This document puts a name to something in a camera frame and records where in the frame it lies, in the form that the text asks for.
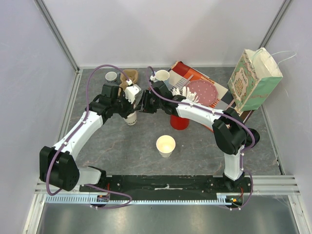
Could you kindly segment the single white paper cup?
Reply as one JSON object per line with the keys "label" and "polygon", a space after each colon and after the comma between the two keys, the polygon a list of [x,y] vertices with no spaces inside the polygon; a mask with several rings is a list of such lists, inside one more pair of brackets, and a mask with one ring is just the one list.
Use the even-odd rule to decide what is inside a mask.
{"label": "single white paper cup", "polygon": [[156,148],[160,155],[164,158],[169,157],[176,147],[176,142],[169,135],[160,136],[156,141]]}

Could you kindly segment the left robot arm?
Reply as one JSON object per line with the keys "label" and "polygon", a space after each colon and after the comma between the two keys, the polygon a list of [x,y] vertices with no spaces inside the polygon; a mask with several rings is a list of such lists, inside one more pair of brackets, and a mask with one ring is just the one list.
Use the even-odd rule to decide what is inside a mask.
{"label": "left robot arm", "polygon": [[113,116],[127,118],[135,111],[135,102],[141,88],[130,85],[122,89],[118,85],[104,84],[86,107],[75,126],[53,147],[44,146],[39,153],[39,175],[45,182],[48,194],[54,195],[50,186],[71,191],[78,185],[90,184],[97,192],[105,190],[105,172],[95,167],[79,168],[76,159],[90,137]]}

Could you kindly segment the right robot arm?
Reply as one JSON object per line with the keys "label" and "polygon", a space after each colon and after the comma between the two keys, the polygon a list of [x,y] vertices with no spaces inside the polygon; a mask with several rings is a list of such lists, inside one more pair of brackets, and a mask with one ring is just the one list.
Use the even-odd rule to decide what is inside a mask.
{"label": "right robot arm", "polygon": [[136,110],[150,114],[159,109],[168,115],[212,127],[216,144],[225,158],[223,186],[229,192],[236,191],[245,175],[243,153],[259,142],[259,133],[247,128],[235,109],[229,107],[222,111],[195,103],[178,90],[171,92],[162,81],[150,84],[136,107]]}

